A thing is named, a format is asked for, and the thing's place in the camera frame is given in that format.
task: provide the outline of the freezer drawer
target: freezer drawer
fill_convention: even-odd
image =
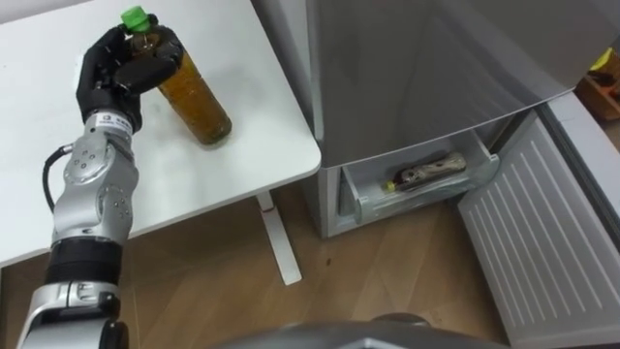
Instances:
[[[428,163],[452,151],[464,156],[464,172],[405,192],[388,193],[383,188],[398,170]],[[498,167],[498,156],[488,152],[474,131],[365,160],[343,167],[340,213],[353,214],[357,224],[372,222],[477,188],[489,181]]]
[[[535,111],[499,156],[459,210],[511,345],[620,342],[620,255]]]

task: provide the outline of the white table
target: white table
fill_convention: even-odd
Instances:
[[[140,2],[177,33],[233,127],[222,144],[201,146],[159,91],[143,95],[130,237],[259,195],[285,283],[299,280],[268,190],[315,172],[321,154],[250,1]],[[0,25],[0,268],[48,250],[52,215],[41,172],[53,149],[82,132],[76,67],[133,5],[94,0]],[[50,174],[54,198],[65,162]]]

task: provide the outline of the plastic bottle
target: plastic bottle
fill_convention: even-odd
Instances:
[[[170,33],[173,34],[169,28],[151,23],[149,16],[140,6],[129,9],[121,18],[132,33],[134,56],[152,54]],[[159,90],[201,143],[217,143],[231,132],[231,120],[202,79],[186,50],[183,52],[178,72],[162,83]]]
[[[452,152],[435,162],[400,170],[394,175],[393,180],[387,181],[383,187],[389,193],[409,191],[428,184],[433,180],[463,172],[466,168],[467,162],[463,155],[458,152]]]

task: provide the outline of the robotic arm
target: robotic arm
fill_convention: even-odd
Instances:
[[[71,159],[55,206],[47,195],[54,230],[45,285],[33,294],[17,348],[128,348],[117,319],[139,177],[132,136],[142,125],[140,94],[171,77],[182,56],[172,45],[132,57],[128,35],[123,25],[111,28],[84,55],[77,88],[84,133],[59,149]]]

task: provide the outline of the green bottle cap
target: green bottle cap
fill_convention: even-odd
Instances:
[[[123,24],[127,25],[127,29],[131,32],[145,32],[151,26],[151,23],[148,22],[148,15],[142,6],[134,6],[120,17],[123,19]]]

